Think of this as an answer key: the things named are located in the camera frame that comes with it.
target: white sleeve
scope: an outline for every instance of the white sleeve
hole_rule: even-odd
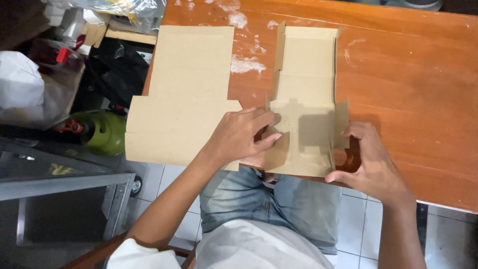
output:
[[[181,269],[174,251],[159,252],[142,247],[133,238],[126,239],[109,257],[107,269]]]

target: person's left hand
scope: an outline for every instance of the person's left hand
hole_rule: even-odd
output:
[[[254,142],[254,135],[260,129],[274,125],[275,119],[273,112],[262,108],[227,112],[201,151],[219,167],[255,155],[270,148],[281,137],[282,134],[276,133]]]

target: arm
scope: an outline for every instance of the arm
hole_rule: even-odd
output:
[[[254,135],[274,121],[274,113],[264,109],[226,113],[194,160],[143,212],[126,238],[134,238],[144,247],[166,246],[194,199],[218,169],[270,148],[281,136],[272,134],[254,142]]]
[[[416,200],[390,159],[377,130],[369,123],[351,122],[342,135],[359,140],[362,164],[355,173],[331,172],[326,182],[343,182],[382,201],[379,268],[425,269],[418,240]]]

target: black plastic bag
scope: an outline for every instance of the black plastic bag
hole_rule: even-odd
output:
[[[149,68],[132,46],[119,39],[104,39],[100,48],[92,48],[85,65],[93,88],[126,108],[130,108],[133,95],[141,95]]]

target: hand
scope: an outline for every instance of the hand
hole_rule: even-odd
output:
[[[359,140],[362,164],[355,173],[331,172],[326,176],[327,183],[343,182],[392,207],[416,204],[372,124],[351,122],[342,135]]]
[[[282,134],[276,133],[254,142],[257,132],[275,123],[275,114],[262,108],[227,112],[201,151],[223,167],[227,163],[255,155],[274,145]]]

